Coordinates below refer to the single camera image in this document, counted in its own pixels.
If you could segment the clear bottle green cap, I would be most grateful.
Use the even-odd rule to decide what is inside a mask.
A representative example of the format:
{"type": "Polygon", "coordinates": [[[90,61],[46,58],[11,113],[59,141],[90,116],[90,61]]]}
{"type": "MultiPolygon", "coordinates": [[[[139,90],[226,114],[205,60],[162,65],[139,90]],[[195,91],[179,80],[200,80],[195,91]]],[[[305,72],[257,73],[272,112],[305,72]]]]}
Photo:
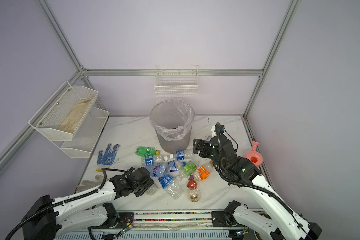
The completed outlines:
{"type": "Polygon", "coordinates": [[[148,196],[152,196],[158,191],[158,189],[159,189],[158,186],[155,183],[153,183],[150,187],[147,188],[145,193],[148,196]]]}

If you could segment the blue tinted bottle blue cap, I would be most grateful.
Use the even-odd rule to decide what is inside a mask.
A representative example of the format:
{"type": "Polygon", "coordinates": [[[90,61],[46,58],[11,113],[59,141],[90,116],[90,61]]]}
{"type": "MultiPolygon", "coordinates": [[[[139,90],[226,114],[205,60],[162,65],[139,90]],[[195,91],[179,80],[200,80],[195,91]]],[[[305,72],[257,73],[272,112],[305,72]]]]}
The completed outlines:
{"type": "Polygon", "coordinates": [[[154,178],[161,178],[169,173],[169,165],[167,163],[161,163],[155,166],[145,166],[145,168],[154,178]]]}

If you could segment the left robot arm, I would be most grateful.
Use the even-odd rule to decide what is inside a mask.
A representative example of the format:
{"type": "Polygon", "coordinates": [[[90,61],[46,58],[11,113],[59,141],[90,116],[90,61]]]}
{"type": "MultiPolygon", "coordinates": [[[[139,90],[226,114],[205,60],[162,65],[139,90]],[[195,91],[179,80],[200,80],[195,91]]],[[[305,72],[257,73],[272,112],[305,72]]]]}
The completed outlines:
{"type": "Polygon", "coordinates": [[[22,230],[25,240],[53,240],[66,233],[87,227],[112,228],[117,224],[118,212],[112,201],[134,194],[142,196],[153,184],[149,171],[143,167],[117,169],[108,179],[110,168],[103,168],[99,186],[81,193],[51,199],[40,197],[6,236],[10,240],[22,230]]]}

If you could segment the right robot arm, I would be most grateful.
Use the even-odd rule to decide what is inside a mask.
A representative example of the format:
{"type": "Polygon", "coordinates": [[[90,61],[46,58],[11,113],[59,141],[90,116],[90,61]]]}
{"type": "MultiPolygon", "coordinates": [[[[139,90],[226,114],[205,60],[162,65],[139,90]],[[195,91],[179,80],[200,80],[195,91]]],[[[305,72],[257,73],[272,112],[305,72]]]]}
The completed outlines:
{"type": "Polygon", "coordinates": [[[210,159],[219,176],[228,185],[237,186],[251,195],[266,212],[262,216],[238,201],[231,201],[223,211],[213,214],[224,227],[245,226],[263,240],[317,240],[322,233],[317,223],[310,223],[296,213],[276,193],[261,170],[250,160],[237,155],[232,142],[225,136],[225,127],[214,126],[210,141],[193,140],[193,152],[210,159]]]}

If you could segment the grey mesh waste bin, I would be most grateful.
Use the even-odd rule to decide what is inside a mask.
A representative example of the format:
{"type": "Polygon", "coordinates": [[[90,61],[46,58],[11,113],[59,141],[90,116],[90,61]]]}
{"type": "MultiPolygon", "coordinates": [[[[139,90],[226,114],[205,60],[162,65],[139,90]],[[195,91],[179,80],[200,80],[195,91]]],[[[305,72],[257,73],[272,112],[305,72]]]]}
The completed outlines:
{"type": "Polygon", "coordinates": [[[195,111],[184,100],[168,98],[157,103],[149,115],[161,148],[168,153],[187,149],[195,111]]]}

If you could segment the clear plastic bin liner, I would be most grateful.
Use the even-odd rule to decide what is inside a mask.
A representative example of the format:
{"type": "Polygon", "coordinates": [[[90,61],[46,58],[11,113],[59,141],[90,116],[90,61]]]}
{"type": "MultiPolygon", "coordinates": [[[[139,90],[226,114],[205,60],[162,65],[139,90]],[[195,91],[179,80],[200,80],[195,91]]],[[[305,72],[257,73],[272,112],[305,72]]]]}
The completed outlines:
{"type": "Polygon", "coordinates": [[[149,118],[152,127],[165,141],[179,141],[191,131],[195,111],[184,100],[166,98],[152,108],[149,118]]]}

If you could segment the small bottle blue label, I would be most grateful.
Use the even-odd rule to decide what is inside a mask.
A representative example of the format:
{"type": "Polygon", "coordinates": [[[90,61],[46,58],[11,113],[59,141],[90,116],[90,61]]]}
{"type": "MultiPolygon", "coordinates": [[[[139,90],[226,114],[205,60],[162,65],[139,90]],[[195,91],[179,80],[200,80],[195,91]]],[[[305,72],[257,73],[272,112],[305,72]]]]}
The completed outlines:
{"type": "Polygon", "coordinates": [[[147,157],[142,157],[141,159],[141,163],[143,167],[155,166],[164,163],[166,161],[167,161],[167,157],[161,155],[147,156],[147,157]]]}

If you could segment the green crushed plastic bottle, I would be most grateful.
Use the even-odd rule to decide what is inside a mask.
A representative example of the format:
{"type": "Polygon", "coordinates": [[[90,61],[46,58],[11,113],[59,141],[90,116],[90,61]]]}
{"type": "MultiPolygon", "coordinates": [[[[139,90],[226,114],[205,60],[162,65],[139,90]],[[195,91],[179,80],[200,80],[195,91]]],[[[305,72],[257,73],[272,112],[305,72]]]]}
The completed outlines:
{"type": "Polygon", "coordinates": [[[136,149],[136,155],[140,156],[140,157],[148,157],[148,156],[155,156],[155,155],[159,155],[160,151],[156,150],[154,148],[151,147],[137,147],[136,149]]]}

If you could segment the crushed clear bottle blue label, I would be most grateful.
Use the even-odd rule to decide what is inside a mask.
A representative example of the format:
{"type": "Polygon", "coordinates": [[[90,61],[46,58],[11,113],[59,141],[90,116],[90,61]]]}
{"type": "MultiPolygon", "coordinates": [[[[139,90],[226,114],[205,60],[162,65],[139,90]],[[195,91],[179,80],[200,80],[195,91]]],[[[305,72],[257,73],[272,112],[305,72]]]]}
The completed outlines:
{"type": "Polygon", "coordinates": [[[159,178],[159,183],[161,184],[162,188],[171,195],[173,199],[178,199],[182,193],[183,189],[178,185],[178,183],[174,180],[174,178],[166,174],[159,178]]]}

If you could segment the orange label bottle gold cap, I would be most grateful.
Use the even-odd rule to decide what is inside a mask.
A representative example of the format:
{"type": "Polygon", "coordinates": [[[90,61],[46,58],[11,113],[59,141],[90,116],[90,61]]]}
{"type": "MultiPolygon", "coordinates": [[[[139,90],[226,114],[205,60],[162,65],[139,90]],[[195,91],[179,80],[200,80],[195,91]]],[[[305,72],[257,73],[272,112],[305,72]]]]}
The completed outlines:
{"type": "Polygon", "coordinates": [[[214,170],[214,165],[212,161],[201,165],[193,172],[194,180],[200,182],[207,179],[212,170],[214,170]]]}

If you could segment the pink plastic watering can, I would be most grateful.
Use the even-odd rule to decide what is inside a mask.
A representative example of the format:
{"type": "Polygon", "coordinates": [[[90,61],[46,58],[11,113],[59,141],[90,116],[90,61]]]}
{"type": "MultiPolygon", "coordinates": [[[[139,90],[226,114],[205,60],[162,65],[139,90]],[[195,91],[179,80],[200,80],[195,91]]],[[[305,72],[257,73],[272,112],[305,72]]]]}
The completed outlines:
{"type": "Polygon", "coordinates": [[[256,150],[259,144],[260,143],[253,141],[252,149],[246,154],[246,158],[249,159],[258,168],[263,163],[263,156],[256,150]]]}

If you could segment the blue dotted work glove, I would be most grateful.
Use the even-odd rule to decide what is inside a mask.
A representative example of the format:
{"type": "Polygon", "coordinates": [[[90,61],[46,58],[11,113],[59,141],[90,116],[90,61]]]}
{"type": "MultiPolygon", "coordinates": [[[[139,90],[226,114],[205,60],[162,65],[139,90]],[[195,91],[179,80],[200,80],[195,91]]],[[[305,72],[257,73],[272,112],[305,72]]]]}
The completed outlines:
{"type": "Polygon", "coordinates": [[[116,155],[118,152],[120,145],[108,144],[104,151],[99,151],[97,158],[98,166],[111,166],[116,159],[116,155]]]}

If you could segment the green label clear bottle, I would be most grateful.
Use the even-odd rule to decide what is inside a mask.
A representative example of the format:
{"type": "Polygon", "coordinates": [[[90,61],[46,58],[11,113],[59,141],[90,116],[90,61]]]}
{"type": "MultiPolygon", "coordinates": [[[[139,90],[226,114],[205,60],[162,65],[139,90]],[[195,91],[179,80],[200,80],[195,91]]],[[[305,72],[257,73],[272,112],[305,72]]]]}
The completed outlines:
{"type": "Polygon", "coordinates": [[[183,179],[188,179],[189,176],[197,169],[197,164],[193,161],[183,162],[182,166],[179,169],[179,175],[176,177],[176,180],[181,181],[183,179]]]}

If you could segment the small bottle blue cap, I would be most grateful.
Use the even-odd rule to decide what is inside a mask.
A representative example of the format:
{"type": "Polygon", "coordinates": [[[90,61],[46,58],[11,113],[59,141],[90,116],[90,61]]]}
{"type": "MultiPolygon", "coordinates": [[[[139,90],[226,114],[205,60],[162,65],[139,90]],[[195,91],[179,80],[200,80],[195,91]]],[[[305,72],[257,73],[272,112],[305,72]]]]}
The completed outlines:
{"type": "Polygon", "coordinates": [[[184,166],[186,165],[185,162],[182,161],[170,161],[168,162],[168,171],[169,172],[177,172],[179,170],[181,170],[184,166]]]}

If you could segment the white knit work glove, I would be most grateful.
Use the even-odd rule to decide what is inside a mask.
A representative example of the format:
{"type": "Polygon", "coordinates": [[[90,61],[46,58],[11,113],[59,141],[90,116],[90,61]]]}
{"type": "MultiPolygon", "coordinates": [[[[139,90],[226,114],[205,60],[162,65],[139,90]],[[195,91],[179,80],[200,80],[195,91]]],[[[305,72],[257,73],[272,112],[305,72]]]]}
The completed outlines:
{"type": "Polygon", "coordinates": [[[91,188],[98,188],[102,184],[103,180],[104,177],[102,175],[96,175],[94,181],[82,180],[82,182],[76,188],[76,193],[80,193],[91,188]]]}

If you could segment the white mesh lower shelf tray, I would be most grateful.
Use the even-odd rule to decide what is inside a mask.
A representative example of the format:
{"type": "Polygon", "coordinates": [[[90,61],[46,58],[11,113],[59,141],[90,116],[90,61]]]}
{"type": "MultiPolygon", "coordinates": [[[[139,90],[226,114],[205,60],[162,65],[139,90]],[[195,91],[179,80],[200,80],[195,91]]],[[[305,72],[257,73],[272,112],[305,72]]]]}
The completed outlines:
{"type": "Polygon", "coordinates": [[[77,130],[73,140],[64,142],[61,150],[71,159],[88,159],[108,118],[108,111],[93,107],[77,130]]]}

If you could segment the white mesh shelf tray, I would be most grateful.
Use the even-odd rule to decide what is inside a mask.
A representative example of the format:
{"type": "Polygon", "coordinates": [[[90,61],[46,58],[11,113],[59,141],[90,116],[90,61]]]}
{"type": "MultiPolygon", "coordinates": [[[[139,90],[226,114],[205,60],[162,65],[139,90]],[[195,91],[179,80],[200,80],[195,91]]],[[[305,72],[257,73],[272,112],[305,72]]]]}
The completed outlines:
{"type": "Polygon", "coordinates": [[[71,159],[88,159],[108,118],[108,111],[93,107],[77,130],[73,140],[64,142],[61,150],[71,159]]]}
{"type": "Polygon", "coordinates": [[[51,142],[70,142],[73,140],[80,125],[83,123],[85,117],[98,99],[98,91],[65,82],[56,93],[58,95],[56,97],[51,97],[50,103],[45,103],[43,107],[34,114],[29,120],[29,125],[51,142]],[[94,97],[94,99],[74,133],[70,134],[59,131],[59,125],[67,117],[73,105],[82,99],[92,97],[94,97]]]}

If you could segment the beige cloth in tray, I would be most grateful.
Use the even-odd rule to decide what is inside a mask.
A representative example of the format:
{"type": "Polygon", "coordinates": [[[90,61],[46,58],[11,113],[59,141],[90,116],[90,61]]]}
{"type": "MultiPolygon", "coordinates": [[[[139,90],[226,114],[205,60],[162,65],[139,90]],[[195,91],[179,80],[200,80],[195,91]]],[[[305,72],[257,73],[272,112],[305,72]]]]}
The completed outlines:
{"type": "Polygon", "coordinates": [[[92,103],[94,97],[88,99],[82,99],[73,105],[71,111],[67,117],[59,125],[58,130],[66,133],[73,134],[82,120],[85,112],[92,103]]]}

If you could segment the white mesh upper shelf tray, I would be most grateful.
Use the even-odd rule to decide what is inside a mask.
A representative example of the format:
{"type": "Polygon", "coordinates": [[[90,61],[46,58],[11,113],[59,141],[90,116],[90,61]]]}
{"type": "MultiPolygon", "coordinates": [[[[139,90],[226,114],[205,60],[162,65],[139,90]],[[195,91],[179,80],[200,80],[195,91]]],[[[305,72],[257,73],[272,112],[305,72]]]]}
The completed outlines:
{"type": "Polygon", "coordinates": [[[51,97],[50,103],[45,103],[43,107],[34,114],[29,120],[29,125],[51,142],[70,142],[73,140],[80,125],[83,123],[85,117],[98,99],[98,91],[65,82],[56,93],[58,95],[56,97],[51,97]],[[74,133],[70,134],[59,131],[59,125],[67,117],[73,105],[82,99],[92,97],[94,97],[94,99],[74,133]]]}

